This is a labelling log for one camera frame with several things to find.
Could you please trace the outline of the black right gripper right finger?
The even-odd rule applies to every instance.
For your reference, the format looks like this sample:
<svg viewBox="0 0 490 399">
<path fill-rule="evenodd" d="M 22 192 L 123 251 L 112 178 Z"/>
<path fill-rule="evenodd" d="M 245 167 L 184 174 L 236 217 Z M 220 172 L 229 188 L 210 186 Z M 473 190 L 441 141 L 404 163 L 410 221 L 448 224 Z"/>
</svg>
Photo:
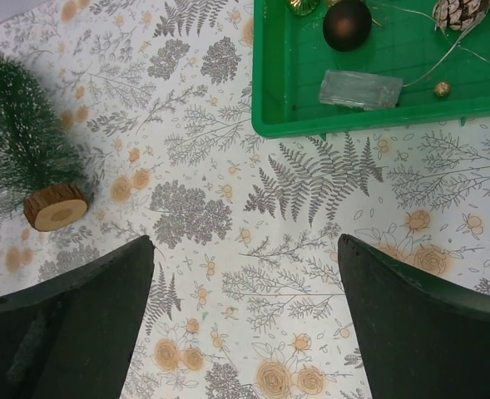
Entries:
<svg viewBox="0 0 490 399">
<path fill-rule="evenodd" d="M 490 398 L 490 296 L 342 234 L 339 271 L 374 398 Z"/>
</svg>

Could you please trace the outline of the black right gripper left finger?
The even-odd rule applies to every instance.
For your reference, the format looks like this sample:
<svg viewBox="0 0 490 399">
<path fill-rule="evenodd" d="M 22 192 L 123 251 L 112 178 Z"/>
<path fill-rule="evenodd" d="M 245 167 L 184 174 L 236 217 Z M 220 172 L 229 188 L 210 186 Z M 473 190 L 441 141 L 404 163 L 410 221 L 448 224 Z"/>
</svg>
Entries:
<svg viewBox="0 0 490 399">
<path fill-rule="evenodd" d="M 144 235 L 0 296 L 0 398 L 118 398 L 153 273 Z"/>
</svg>

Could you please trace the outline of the small green christmas tree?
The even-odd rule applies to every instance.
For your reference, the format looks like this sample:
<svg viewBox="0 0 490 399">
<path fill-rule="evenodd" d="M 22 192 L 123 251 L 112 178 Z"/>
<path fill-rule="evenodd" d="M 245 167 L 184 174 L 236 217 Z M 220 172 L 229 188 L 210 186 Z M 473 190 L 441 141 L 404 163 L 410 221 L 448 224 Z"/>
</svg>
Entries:
<svg viewBox="0 0 490 399">
<path fill-rule="evenodd" d="M 39 80 L 0 53 L 0 214 L 22 211 L 37 231 L 81 219 L 90 206 L 82 158 Z"/>
</svg>

